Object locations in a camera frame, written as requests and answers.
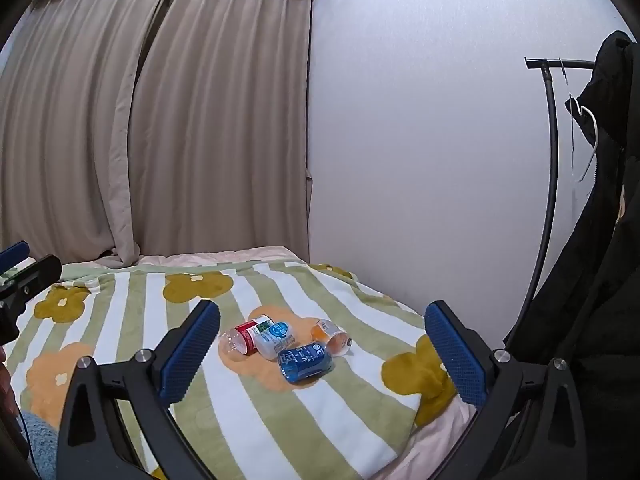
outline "orange flower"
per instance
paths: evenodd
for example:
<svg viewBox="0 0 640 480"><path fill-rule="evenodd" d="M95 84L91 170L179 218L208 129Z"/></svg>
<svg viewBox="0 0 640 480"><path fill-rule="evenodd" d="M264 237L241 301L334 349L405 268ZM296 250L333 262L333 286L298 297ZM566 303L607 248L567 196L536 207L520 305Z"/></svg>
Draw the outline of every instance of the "orange flower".
<svg viewBox="0 0 640 480"><path fill-rule="evenodd" d="M31 412L54 428L58 428L76 362L82 356L91 353L92 348L89 345L71 343L59 352L45 352L37 357L27 372Z"/></svg>
<svg viewBox="0 0 640 480"><path fill-rule="evenodd" d="M288 308L273 305L263 305L249 314L249 319L267 315L274 322L284 321L292 329L296 337L296 345L302 346L311 343L311 328L318 322L315 317L298 317ZM242 355L240 352L228 351L222 344L218 345L218 354L223 364L239 375L253 376L262 386L274 392L286 392L297 388L306 388L318 380L318 377L300 381L297 384L288 383L282 376L277 362L267 361L257 351L250 355Z"/></svg>
<svg viewBox="0 0 640 480"><path fill-rule="evenodd" d="M47 293L47 297L36 304L33 317L47 319L50 317L55 323L71 323L84 312L84 300L89 295L85 286L54 285Z"/></svg>
<svg viewBox="0 0 640 480"><path fill-rule="evenodd" d="M169 283L164 287L162 295L172 303L186 303L196 296L215 298L224 294L234 284L234 280L214 270L202 274L169 274Z"/></svg>

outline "bed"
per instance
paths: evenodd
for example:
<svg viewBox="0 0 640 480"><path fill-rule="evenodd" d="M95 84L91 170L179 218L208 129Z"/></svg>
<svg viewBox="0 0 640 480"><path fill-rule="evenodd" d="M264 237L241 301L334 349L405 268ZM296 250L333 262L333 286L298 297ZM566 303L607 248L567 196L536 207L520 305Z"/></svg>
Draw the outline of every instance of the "bed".
<svg viewBox="0 0 640 480"><path fill-rule="evenodd" d="M428 478L475 412L457 395L437 394L429 401L435 418L416 426L426 401L388 388L381 370L398 355L406 358L400 365L413 362L426 344L422 317L350 272L307 265L285 248L144 256L119 270L64 266L61 281L28 303L20 337L6 346L21 408L56 427L78 358L90 354L104 364L154 348L200 298L219 306L221 330L268 314L289 322L300 344L310 342L308 327L318 319L353 338L328 374L301 388L289 386L275 364L255 355L231 359L214 341L171 411L221 480L268 478L266 470L284 479ZM404 373L421 373L412 370ZM162 478L130 406L121 410L146 470Z"/></svg>

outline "plastic bottle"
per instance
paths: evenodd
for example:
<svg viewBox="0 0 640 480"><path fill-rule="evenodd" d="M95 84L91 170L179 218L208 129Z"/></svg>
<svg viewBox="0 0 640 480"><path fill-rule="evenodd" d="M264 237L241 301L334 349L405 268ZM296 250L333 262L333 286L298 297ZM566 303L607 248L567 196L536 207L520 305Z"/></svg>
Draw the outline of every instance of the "plastic bottle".
<svg viewBox="0 0 640 480"><path fill-rule="evenodd" d="M272 325L273 321L269 316L258 316L223 333L220 339L230 350L247 355L255 350L255 338Z"/></svg>
<svg viewBox="0 0 640 480"><path fill-rule="evenodd" d="M333 358L322 343L283 350L278 354L282 375L289 383L322 374L331 368Z"/></svg>
<svg viewBox="0 0 640 480"><path fill-rule="evenodd" d="M345 355L351 348L349 334L328 319L321 319L313 325L311 337L322 343L332 357Z"/></svg>
<svg viewBox="0 0 640 480"><path fill-rule="evenodd" d="M280 321L257 335L255 347L262 357L273 361L278 356L278 352L291 346L295 340L291 327Z"/></svg>

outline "flower pattern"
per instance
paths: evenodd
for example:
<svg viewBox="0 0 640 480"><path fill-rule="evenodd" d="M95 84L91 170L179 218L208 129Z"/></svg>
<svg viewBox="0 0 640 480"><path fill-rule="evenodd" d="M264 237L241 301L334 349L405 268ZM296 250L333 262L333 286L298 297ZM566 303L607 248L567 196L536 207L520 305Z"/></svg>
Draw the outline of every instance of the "flower pattern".
<svg viewBox="0 0 640 480"><path fill-rule="evenodd" d="M31 412L54 428L60 426L66 391L78 359L91 355L93 349L84 343L71 343L59 352L44 352L33 361L27 372L31 393Z"/></svg>
<svg viewBox="0 0 640 480"><path fill-rule="evenodd" d="M441 367L442 361L426 335L415 345L415 353L393 356L382 364L382 382L399 395L422 394L415 414L418 426L435 420L456 395L456 387Z"/></svg>
<svg viewBox="0 0 640 480"><path fill-rule="evenodd" d="M33 317L47 319L50 317L55 323L71 323L82 316L84 300L89 295L85 286L54 285L47 293L47 297L36 304Z"/></svg>
<svg viewBox="0 0 640 480"><path fill-rule="evenodd" d="M350 280L355 280L356 279L356 275L353 274L352 272L349 272L348 270L341 269L340 267L331 266L329 264L313 264L313 265L309 265L309 267L311 267L312 269L315 269L315 270L330 270L331 272L335 272L336 274L340 274L340 275L344 276L345 278L349 278Z"/></svg>
<svg viewBox="0 0 640 480"><path fill-rule="evenodd" d="M186 303L197 296L215 298L224 294L234 284L234 280L214 270L202 274L169 274L162 295L171 303Z"/></svg>
<svg viewBox="0 0 640 480"><path fill-rule="evenodd" d="M162 469L160 469L159 467L156 467L154 469L154 471L151 473L151 476L153 478L158 478L158 480L166 480L166 476L162 472Z"/></svg>
<svg viewBox="0 0 640 480"><path fill-rule="evenodd" d="M318 322L315 317L298 317L288 308L273 305L263 305L256 308L249 314L248 319L255 319L258 316L267 315L274 321L284 321L292 329L296 337L294 346L302 346L311 343L311 329ZM266 389L273 392L286 392L299 388L306 388L314 384L318 377L309 378L296 384L288 383L280 372L280 367L275 361L267 361L257 351L249 355L242 355L229 348L220 341L218 354L223 364L239 375L252 376Z"/></svg>

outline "blue gripper pad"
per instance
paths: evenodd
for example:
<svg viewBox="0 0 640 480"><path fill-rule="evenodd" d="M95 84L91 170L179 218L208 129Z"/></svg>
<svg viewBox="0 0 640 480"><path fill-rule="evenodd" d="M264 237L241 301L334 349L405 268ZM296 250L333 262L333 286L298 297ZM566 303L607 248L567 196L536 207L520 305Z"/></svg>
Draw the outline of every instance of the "blue gripper pad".
<svg viewBox="0 0 640 480"><path fill-rule="evenodd" d="M219 330L220 309L213 301L201 300L180 327L164 336L156 353L164 358L158 396L165 406L184 398ZM162 355L168 348L175 349L168 356Z"/></svg>
<svg viewBox="0 0 640 480"><path fill-rule="evenodd" d="M477 407L484 405L484 370L435 303L431 303L424 311L424 329L456 385L460 398Z"/></svg>
<svg viewBox="0 0 640 480"><path fill-rule="evenodd" d="M0 253L0 274L4 274L12 267L29 257L29 244L18 242Z"/></svg>

